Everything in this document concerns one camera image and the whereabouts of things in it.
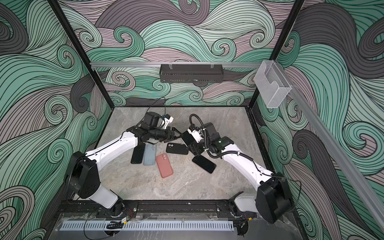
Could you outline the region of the black screen silver phone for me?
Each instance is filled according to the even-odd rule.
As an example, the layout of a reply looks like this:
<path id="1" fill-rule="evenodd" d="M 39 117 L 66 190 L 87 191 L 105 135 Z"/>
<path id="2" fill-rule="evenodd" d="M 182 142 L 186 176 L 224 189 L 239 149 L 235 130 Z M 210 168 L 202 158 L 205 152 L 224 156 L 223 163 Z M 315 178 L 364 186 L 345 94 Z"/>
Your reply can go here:
<path id="1" fill-rule="evenodd" d="M 194 141 L 193 146 L 196 144 L 196 140 L 188 131 L 182 133 L 182 140 L 184 144 L 186 141 Z"/>

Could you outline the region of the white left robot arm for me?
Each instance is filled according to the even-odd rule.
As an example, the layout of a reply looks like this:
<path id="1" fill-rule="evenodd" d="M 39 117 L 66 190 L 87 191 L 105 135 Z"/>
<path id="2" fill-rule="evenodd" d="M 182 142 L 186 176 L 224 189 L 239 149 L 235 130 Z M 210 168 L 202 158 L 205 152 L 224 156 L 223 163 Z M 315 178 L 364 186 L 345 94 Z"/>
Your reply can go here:
<path id="1" fill-rule="evenodd" d="M 68 188 L 81 199 L 91 200 L 99 204 L 109 212 L 111 217 L 117 218 L 121 216 L 125 206 L 117 194 L 101 184 L 99 176 L 101 169 L 118 156 L 150 139 L 167 143 L 181 137 L 182 133 L 174 127 L 146 130 L 133 126 L 115 140 L 95 150 L 86 153 L 80 151 L 73 153 L 64 181 Z"/>

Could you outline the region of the black phone case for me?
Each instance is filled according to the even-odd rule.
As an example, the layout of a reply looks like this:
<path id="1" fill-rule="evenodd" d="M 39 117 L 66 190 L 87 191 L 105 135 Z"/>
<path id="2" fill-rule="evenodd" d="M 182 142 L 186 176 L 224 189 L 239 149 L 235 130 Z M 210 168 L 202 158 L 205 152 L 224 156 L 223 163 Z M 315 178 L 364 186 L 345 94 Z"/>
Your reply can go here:
<path id="1" fill-rule="evenodd" d="M 176 155 L 188 155 L 189 149 L 185 144 L 168 143 L 166 147 L 166 153 Z"/>

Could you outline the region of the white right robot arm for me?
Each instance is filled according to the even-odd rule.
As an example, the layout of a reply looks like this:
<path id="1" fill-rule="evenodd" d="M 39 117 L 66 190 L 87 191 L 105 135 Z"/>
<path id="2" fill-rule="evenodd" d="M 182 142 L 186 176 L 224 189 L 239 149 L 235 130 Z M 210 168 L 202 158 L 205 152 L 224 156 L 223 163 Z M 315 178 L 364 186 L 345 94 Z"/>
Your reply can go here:
<path id="1" fill-rule="evenodd" d="M 294 208 L 290 179 L 257 164 L 230 138 L 220 137 L 212 123 L 204 124 L 196 114 L 191 114 L 189 121 L 188 133 L 194 138 L 198 149 L 205 151 L 212 159 L 222 159 L 231 164 L 257 191 L 255 195 L 241 193 L 234 198 L 239 211 L 259 213 L 273 224 Z"/>

